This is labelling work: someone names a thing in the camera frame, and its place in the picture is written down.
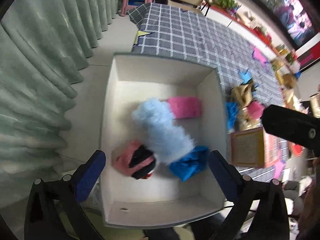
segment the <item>yellow paper star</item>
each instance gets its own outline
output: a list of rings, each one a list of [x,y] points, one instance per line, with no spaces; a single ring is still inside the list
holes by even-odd
[[[137,35],[136,35],[136,38],[134,39],[134,45],[137,45],[138,44],[138,39],[139,39],[139,37],[141,37],[141,36],[144,36],[144,35],[148,35],[148,34],[150,34],[150,32],[145,32],[145,31],[140,31],[140,30],[138,30],[137,31]]]

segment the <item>pink fabric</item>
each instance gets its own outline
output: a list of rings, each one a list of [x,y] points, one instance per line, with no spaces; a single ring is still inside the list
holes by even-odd
[[[269,62],[269,60],[261,53],[261,51],[258,48],[252,46],[252,49],[253,49],[252,57],[255,60],[260,61],[263,68],[267,68],[266,63]]]
[[[247,111],[248,114],[252,116],[254,120],[258,120],[263,113],[264,106],[259,104],[258,101],[252,101],[248,106],[247,106]]]
[[[196,97],[174,97],[167,102],[176,119],[201,116],[201,102]]]
[[[133,168],[129,168],[133,153],[141,146],[138,140],[132,141],[123,153],[113,162],[113,167],[122,174],[131,177],[136,171],[141,170],[143,167],[149,165],[154,161],[154,156],[146,158],[143,162],[137,164]]]
[[[284,166],[285,166],[285,164],[280,160],[274,164],[274,168],[275,168],[275,174],[273,175],[274,179],[279,179],[280,178],[281,171],[282,171]]]

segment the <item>white floor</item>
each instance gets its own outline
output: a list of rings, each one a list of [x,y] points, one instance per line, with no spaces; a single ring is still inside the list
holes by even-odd
[[[108,28],[103,32],[103,39],[98,41],[99,46],[93,49],[94,56],[88,58],[89,66],[80,70],[84,81],[72,85],[78,92],[76,106],[65,114],[72,128],[60,132],[68,146],[60,149],[59,154],[65,156],[63,159],[77,164],[86,162],[99,149],[102,108],[113,53],[130,52],[137,33],[137,27],[128,16],[116,15]],[[75,168],[71,165],[63,170]]]

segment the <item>clutter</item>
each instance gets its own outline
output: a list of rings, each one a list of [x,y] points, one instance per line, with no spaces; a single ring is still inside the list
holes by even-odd
[[[234,132],[231,138],[231,163],[236,166],[268,168],[280,159],[279,139],[263,127]]]
[[[320,118],[320,92],[310,97],[310,105],[315,118]]]
[[[272,69],[277,72],[280,68],[282,68],[286,64],[286,60],[284,56],[279,56],[275,60],[271,62]]]
[[[247,106],[247,112],[254,120],[257,120],[262,116],[264,108],[264,105],[259,104],[258,101],[252,101]]]
[[[253,79],[250,79],[249,82],[247,84],[251,84],[251,93],[252,96],[255,97],[256,95],[256,88],[259,86],[257,83],[253,82]]]
[[[287,89],[286,87],[282,89],[282,96],[286,105],[293,106],[293,100],[292,100],[293,95],[294,95],[293,89]]]
[[[205,146],[196,146],[190,153],[170,164],[169,169],[183,182],[203,171],[208,160],[209,150]]]
[[[253,53],[252,53],[252,58],[259,61],[262,65],[263,68],[267,68],[269,64],[269,60],[261,53],[261,51],[252,46],[252,49],[253,49]]]
[[[296,73],[299,72],[300,66],[301,66],[300,62],[298,62],[298,61],[296,60],[296,61],[294,61],[293,63],[291,63],[288,67],[289,67],[289,69],[291,70],[291,72],[292,72],[293,74],[296,74]]]
[[[201,116],[201,102],[196,97],[174,97],[167,102],[176,119]]]
[[[282,78],[282,75],[281,75],[280,71],[276,71],[275,72],[275,76],[276,76],[276,78],[277,78],[277,80],[279,82],[279,85],[282,86],[283,85],[283,78]]]
[[[301,156],[301,154],[303,153],[303,149],[304,149],[303,146],[296,144],[296,143],[293,143],[293,142],[288,142],[288,148],[289,148],[290,152],[296,157]]]
[[[243,12],[237,12],[236,17],[237,17],[237,20],[239,22],[241,22],[242,24],[246,25],[247,27],[249,27],[251,22],[252,22],[249,19],[249,17]]]
[[[260,120],[253,119],[246,107],[239,109],[237,120],[239,131],[246,131],[260,126]]]
[[[295,73],[294,76],[296,77],[296,79],[299,79],[301,76],[301,71],[298,71],[297,73]]]
[[[156,166],[153,153],[138,140],[130,142],[123,153],[113,162],[122,174],[135,179],[147,179]]]
[[[227,127],[228,130],[232,129],[235,125],[237,113],[238,113],[238,106],[236,102],[226,102],[227,108]]]
[[[234,87],[231,90],[231,97],[238,104],[239,108],[246,107],[252,100],[252,83]]]
[[[287,55],[289,53],[288,49],[285,48],[284,44],[276,46],[275,49],[276,51],[278,51],[280,55]]]
[[[293,64],[295,61],[298,60],[297,54],[293,51],[290,51],[286,56],[285,59],[289,64]]]
[[[282,78],[283,78],[283,85],[287,89],[294,89],[297,83],[297,79],[293,74],[284,74]]]
[[[145,145],[161,163],[170,164],[194,148],[190,135],[181,126],[173,125],[168,102],[148,99],[132,112],[132,119],[146,131]]]
[[[253,31],[256,33],[258,38],[269,46],[271,44],[272,38],[271,38],[270,34],[267,34],[266,30],[267,29],[264,26],[261,26],[261,25],[255,27],[253,29]]]

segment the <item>blue gripper pad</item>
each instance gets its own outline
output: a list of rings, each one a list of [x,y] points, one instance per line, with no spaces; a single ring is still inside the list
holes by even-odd
[[[78,167],[71,177],[75,190],[75,199],[78,203],[85,201],[102,170],[106,165],[106,155],[103,151],[96,150],[90,159]]]
[[[236,202],[238,186],[242,185],[240,173],[234,166],[226,162],[219,151],[209,153],[208,163],[226,199]]]

